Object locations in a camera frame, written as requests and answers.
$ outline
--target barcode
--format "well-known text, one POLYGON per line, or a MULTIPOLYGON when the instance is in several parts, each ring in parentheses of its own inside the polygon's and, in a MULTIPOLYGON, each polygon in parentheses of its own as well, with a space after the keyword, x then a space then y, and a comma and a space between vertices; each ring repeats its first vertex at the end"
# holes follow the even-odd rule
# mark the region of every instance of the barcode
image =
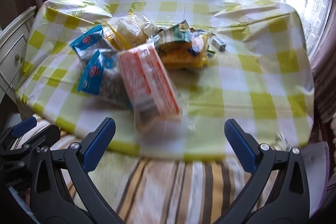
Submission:
POLYGON ((146 124, 150 122, 154 117, 160 115, 153 97, 135 103, 134 110, 138 114, 139 122, 141 124, 146 124))

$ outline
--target plastic tablecloth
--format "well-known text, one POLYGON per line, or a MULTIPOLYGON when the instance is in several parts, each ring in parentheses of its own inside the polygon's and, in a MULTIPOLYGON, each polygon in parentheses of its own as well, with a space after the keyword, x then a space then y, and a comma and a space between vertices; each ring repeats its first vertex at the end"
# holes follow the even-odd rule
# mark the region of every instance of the plastic tablecloth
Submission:
POLYGON ((292 146, 307 143, 314 84, 297 12, 279 0, 48 0, 28 38, 17 100, 62 129, 85 137, 105 117, 117 131, 109 148, 140 156, 220 159, 232 153, 223 126, 235 118, 259 143, 282 132, 292 146), (128 13, 157 24, 184 19, 227 44, 211 67, 169 75, 186 110, 179 124, 149 136, 134 129, 133 113, 77 92, 82 72, 69 44, 104 19, 128 13))

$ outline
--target blue snack bag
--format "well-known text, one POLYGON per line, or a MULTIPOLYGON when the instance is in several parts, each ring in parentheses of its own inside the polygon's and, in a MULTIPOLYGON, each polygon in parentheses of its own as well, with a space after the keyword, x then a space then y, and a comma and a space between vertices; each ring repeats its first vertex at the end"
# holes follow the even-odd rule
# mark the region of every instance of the blue snack bag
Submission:
POLYGON ((70 47, 73 48, 84 65, 88 64, 98 49, 108 58, 117 53, 117 50, 104 38, 102 25, 94 26, 88 30, 75 39, 70 47))
POLYGON ((96 51, 83 71, 77 90, 97 95, 117 106, 131 108, 116 55, 108 58, 96 51))

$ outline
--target checkered tablecloth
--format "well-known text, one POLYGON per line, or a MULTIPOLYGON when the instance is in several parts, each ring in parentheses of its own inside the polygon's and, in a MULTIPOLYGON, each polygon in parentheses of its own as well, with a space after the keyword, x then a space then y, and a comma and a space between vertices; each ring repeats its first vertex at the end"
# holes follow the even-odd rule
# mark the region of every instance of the checkered tablecloth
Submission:
POLYGON ((281 131, 293 146, 308 141, 314 85, 302 25, 279 0, 49 0, 36 16, 17 99, 79 137, 112 117, 109 148, 141 156, 218 159, 232 153, 223 125, 235 118, 259 142, 281 131), (134 130, 131 111, 77 92, 82 68, 69 44, 94 24, 132 12, 157 24, 184 19, 227 44, 212 66, 174 70, 170 77, 186 105, 179 132, 152 141, 134 130))

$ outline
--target yellow package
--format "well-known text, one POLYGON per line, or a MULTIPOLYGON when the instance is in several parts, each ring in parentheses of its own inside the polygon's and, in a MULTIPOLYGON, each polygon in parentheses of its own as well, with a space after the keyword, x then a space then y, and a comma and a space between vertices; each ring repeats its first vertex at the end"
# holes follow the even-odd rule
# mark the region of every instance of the yellow package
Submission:
POLYGON ((148 35, 145 34, 144 29, 143 20, 137 15, 129 14, 107 20, 104 35, 117 50, 123 51, 146 42, 148 35))
POLYGON ((191 39, 189 43, 181 43, 178 49, 160 55, 166 69, 202 68, 210 66, 206 51, 212 33, 204 33, 191 39))

